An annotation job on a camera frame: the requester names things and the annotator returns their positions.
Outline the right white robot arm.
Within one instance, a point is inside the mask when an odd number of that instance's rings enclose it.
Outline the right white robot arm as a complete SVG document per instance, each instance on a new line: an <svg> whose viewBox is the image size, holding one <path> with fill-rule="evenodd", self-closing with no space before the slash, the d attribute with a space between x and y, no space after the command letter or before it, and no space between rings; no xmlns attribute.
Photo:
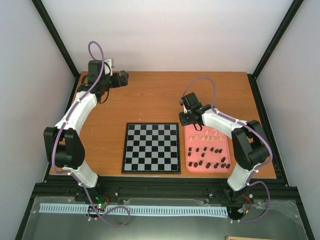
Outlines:
<svg viewBox="0 0 320 240"><path fill-rule="evenodd" d="M254 173L272 162L272 149L257 120L239 120L219 111L213 105L202 105L193 92L184 93L179 104L183 106L183 111L179 113L182 126L192 125L197 132L204 126L213 128L232 140L236 165L227 184L234 192L249 186Z"/></svg>

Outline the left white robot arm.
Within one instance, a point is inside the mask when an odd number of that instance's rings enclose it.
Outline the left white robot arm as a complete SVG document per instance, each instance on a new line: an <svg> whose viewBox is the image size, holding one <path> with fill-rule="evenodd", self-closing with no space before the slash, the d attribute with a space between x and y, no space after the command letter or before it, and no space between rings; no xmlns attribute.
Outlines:
<svg viewBox="0 0 320 240"><path fill-rule="evenodd" d="M128 85L128 73L113 72L112 68L110 58L89 61L88 74L82 78L69 109L55 126L43 132L47 160L54 172L73 176L95 202L103 198L104 188L97 184L98 174L85 161L80 132L90 112L103 103L103 95L109 95L111 88Z"/></svg>

